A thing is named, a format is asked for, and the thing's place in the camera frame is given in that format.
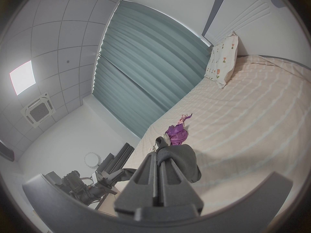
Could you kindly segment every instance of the purple cloth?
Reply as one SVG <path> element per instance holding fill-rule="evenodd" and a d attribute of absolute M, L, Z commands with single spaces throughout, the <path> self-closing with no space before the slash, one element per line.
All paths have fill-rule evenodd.
<path fill-rule="evenodd" d="M 170 140 L 171 140 L 171 145 L 181 145 L 188 137 L 188 132 L 187 130 L 184 129 L 184 124 L 178 124 L 176 126 L 172 125 L 169 126 L 168 130 L 165 132 L 168 134 Z"/>

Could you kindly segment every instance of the smoke detector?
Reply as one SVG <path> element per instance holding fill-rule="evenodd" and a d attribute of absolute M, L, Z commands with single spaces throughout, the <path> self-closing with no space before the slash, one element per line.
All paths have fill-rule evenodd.
<path fill-rule="evenodd" d="M 56 110 L 47 92 L 41 94 L 21 110 L 23 116 L 34 128 L 38 127 L 44 119 L 55 112 Z"/>

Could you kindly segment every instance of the square ceiling light panel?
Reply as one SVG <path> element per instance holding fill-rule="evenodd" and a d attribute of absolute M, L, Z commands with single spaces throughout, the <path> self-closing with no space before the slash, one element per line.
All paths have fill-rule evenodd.
<path fill-rule="evenodd" d="M 36 83 L 31 61 L 28 61 L 13 70 L 10 73 L 10 77 L 17 95 Z"/>

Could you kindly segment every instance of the white round object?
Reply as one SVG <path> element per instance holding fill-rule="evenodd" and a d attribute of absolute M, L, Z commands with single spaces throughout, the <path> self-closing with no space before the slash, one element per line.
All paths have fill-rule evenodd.
<path fill-rule="evenodd" d="M 88 167 L 96 167 L 99 165 L 99 156 L 96 153 L 87 153 L 84 162 Z"/>

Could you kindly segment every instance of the green curtain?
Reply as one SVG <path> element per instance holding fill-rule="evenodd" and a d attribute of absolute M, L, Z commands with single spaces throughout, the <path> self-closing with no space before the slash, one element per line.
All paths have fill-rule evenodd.
<path fill-rule="evenodd" d="M 101 45 L 93 95 L 141 138 L 203 79 L 210 55 L 177 21 L 121 1 Z"/>

